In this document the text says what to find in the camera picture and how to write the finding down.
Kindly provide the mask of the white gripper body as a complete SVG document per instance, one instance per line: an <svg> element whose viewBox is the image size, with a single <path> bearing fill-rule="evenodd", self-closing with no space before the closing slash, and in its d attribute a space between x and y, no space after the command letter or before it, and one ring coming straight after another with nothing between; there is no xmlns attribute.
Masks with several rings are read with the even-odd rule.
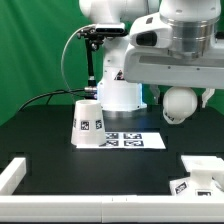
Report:
<svg viewBox="0 0 224 224"><path fill-rule="evenodd" d="M132 83L224 89L224 46L215 44L202 57L186 60L170 57L165 49L129 45L124 78Z"/></svg>

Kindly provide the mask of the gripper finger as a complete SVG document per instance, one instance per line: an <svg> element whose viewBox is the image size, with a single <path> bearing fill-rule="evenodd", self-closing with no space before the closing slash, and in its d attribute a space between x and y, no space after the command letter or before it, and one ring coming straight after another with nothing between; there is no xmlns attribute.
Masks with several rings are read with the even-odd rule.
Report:
<svg viewBox="0 0 224 224"><path fill-rule="evenodd" d="M209 99L214 95L215 90L213 88L207 88L202 94L202 107L205 108Z"/></svg>
<svg viewBox="0 0 224 224"><path fill-rule="evenodd" d="M150 91L153 95L153 99L156 105L159 104L159 100L160 100L160 89L158 85L151 85L150 86Z"/></svg>

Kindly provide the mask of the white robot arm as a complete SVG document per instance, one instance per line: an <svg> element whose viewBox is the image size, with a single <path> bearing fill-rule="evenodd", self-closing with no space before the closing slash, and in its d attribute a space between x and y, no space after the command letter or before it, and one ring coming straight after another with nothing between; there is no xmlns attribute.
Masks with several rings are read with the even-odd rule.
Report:
<svg viewBox="0 0 224 224"><path fill-rule="evenodd" d="M97 98L105 111L145 107L142 86L224 89L221 0L79 0L103 38Z"/></svg>

